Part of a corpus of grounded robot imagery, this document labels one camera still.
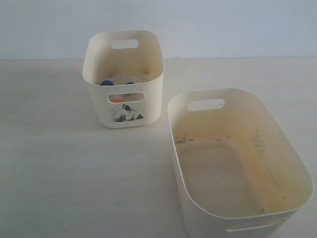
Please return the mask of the small cream plastic bin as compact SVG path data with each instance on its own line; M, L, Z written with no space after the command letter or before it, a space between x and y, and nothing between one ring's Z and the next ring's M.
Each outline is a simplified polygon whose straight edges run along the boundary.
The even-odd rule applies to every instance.
M99 117L109 128L145 126L161 115L164 63L150 31L102 32L88 43L83 79ZM114 86L101 86L111 80ZM112 103L115 98L122 103Z

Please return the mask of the large cream plastic bin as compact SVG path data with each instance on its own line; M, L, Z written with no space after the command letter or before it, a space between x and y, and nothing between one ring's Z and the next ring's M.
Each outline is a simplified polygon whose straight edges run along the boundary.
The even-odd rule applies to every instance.
M179 94L167 107L172 163L192 238L266 238L312 197L312 176L250 92Z

